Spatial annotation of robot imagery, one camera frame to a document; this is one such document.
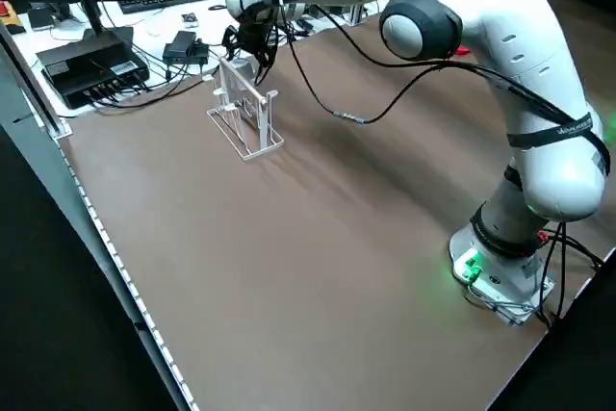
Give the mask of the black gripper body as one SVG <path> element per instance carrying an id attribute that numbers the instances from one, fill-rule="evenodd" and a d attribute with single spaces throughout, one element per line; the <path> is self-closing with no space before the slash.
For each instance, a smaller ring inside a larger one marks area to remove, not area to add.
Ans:
<path id="1" fill-rule="evenodd" d="M 242 13 L 237 19 L 235 45 L 247 53 L 270 53 L 277 49 L 278 10 Z"/>

